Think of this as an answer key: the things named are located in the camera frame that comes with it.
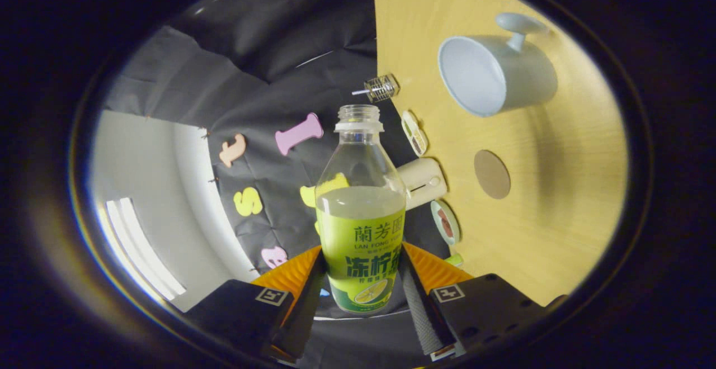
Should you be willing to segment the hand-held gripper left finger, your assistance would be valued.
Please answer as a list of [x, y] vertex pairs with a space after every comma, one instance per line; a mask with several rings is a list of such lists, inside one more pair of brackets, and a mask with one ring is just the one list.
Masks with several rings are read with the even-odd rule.
[[316, 246], [252, 282], [225, 281], [185, 316], [242, 353], [297, 361], [311, 335], [326, 271]]

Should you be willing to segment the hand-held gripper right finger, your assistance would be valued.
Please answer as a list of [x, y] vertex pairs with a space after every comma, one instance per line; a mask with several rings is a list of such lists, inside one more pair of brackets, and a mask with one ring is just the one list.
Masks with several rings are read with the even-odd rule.
[[513, 346], [566, 298], [541, 305], [497, 274], [474, 277], [406, 242], [398, 272], [421, 348], [433, 361]]

